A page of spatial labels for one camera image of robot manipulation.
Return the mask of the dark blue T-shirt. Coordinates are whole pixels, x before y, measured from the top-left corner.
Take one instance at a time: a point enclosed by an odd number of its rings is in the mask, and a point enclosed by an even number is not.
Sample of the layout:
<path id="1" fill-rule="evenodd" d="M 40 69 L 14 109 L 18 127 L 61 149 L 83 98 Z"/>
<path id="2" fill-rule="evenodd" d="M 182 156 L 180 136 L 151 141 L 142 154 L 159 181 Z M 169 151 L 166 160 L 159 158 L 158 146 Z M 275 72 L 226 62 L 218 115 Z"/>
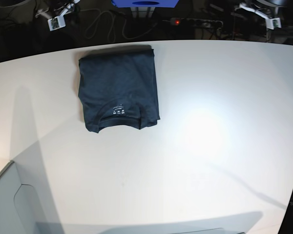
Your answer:
<path id="1" fill-rule="evenodd" d="M 79 59 L 78 97 L 88 131 L 120 125 L 140 130 L 157 124 L 154 57 L 150 45 L 133 45 L 96 50 Z"/>

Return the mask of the blue box on stand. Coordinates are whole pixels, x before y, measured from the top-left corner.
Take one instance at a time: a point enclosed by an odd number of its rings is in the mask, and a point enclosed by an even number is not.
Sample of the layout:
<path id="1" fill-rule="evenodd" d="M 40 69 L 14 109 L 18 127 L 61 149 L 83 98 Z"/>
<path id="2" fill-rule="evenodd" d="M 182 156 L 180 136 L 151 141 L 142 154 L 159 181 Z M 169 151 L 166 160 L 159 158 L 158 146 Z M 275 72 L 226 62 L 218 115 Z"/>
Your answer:
<path id="1" fill-rule="evenodd" d="M 178 0 L 112 0 L 112 4 L 118 8 L 126 7 L 164 7 L 174 8 Z"/>

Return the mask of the power strip with red switch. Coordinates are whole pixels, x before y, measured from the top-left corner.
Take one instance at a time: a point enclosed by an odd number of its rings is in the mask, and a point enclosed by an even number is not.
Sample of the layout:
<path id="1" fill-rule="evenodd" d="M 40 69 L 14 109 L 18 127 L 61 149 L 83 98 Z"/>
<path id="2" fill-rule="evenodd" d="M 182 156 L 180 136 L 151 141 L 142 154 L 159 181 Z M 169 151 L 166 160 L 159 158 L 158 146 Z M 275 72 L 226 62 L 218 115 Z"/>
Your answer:
<path id="1" fill-rule="evenodd" d="M 169 22 L 173 26 L 186 26 L 211 29 L 221 29 L 223 27 L 222 21 L 213 19 L 171 18 Z"/>

